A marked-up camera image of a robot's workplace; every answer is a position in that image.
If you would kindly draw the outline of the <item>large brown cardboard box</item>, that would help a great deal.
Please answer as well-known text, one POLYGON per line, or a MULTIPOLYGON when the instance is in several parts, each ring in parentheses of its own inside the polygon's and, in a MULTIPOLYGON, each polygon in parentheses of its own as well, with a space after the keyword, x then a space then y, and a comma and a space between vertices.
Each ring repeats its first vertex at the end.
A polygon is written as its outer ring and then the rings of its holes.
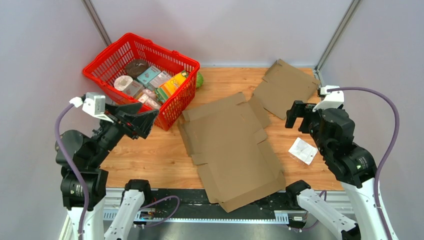
POLYGON ((238 92, 182 116, 178 129, 210 203, 229 213, 285 188, 266 133, 271 120, 256 97, 238 92))

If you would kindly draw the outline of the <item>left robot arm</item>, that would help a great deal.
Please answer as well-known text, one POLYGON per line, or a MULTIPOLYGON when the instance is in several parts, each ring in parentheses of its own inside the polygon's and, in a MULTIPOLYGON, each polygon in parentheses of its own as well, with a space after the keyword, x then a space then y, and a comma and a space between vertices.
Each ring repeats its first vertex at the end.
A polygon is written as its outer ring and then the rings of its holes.
POLYGON ((109 173, 101 169, 101 164, 124 136, 133 140, 148 137, 160 111, 139 112, 141 106, 105 104, 106 116, 111 121, 101 119, 92 136, 74 129, 60 133, 63 117, 76 104, 70 103, 56 119, 55 161, 61 166, 60 191, 77 240, 107 237, 102 213, 109 173))

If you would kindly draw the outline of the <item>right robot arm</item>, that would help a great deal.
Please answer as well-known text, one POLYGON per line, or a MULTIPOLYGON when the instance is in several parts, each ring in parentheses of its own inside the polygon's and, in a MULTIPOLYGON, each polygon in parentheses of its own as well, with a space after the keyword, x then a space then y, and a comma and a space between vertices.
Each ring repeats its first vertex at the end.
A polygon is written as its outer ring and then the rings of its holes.
POLYGON ((303 180, 286 187, 285 203, 312 214, 339 240, 396 240, 380 194, 374 190, 377 166, 372 154, 354 143, 355 123, 341 107, 314 110, 313 103, 293 102, 286 128, 302 118, 299 131, 310 134, 328 169, 341 183, 355 220, 329 205, 303 180))

